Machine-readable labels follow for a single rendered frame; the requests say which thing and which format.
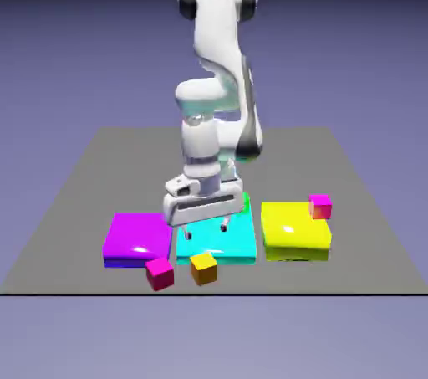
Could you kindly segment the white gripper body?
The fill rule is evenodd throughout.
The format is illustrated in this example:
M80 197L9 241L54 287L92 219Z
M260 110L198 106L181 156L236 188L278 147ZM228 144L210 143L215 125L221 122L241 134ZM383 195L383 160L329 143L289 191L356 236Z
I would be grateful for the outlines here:
M222 182L220 190L210 196L166 194L163 200L165 221L172 227L239 213L244 208L241 180Z

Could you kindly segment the small orange cube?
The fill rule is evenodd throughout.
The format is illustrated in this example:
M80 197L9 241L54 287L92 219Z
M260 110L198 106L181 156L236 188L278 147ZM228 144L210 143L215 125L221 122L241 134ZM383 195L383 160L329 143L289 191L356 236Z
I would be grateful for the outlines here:
M202 286L217 281L218 264L209 252L190 257L191 276L197 285Z

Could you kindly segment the small magenta cube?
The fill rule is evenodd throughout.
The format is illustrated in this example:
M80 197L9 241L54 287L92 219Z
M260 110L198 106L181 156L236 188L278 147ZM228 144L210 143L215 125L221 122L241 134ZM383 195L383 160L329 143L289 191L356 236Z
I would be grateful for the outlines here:
M159 291L175 283L174 268L167 258L153 259L146 263L146 278L154 291Z
M308 211L312 219L330 219L332 201L329 195L327 193L311 193L308 196Z

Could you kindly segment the large cyan box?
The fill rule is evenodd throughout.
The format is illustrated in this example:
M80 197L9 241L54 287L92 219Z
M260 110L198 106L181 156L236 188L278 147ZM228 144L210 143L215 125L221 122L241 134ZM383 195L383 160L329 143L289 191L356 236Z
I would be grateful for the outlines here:
M190 257L209 252L219 264L255 264L257 244L252 209L234 214L226 232L220 225L223 218L189 223L192 239L185 240L182 229L177 231L176 263L188 264Z

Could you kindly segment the large purple box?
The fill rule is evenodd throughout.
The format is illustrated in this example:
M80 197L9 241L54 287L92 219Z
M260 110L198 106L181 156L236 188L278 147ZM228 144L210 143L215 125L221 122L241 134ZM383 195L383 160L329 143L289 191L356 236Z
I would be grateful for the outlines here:
M169 258L173 228L161 213L116 213L102 247L106 268L144 268Z

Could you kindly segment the large yellow box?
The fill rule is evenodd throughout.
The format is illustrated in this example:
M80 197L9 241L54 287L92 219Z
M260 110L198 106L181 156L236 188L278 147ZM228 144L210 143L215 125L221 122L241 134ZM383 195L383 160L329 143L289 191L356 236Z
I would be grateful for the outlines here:
M261 227L268 262L329 259L328 222L312 218L307 202L262 202Z

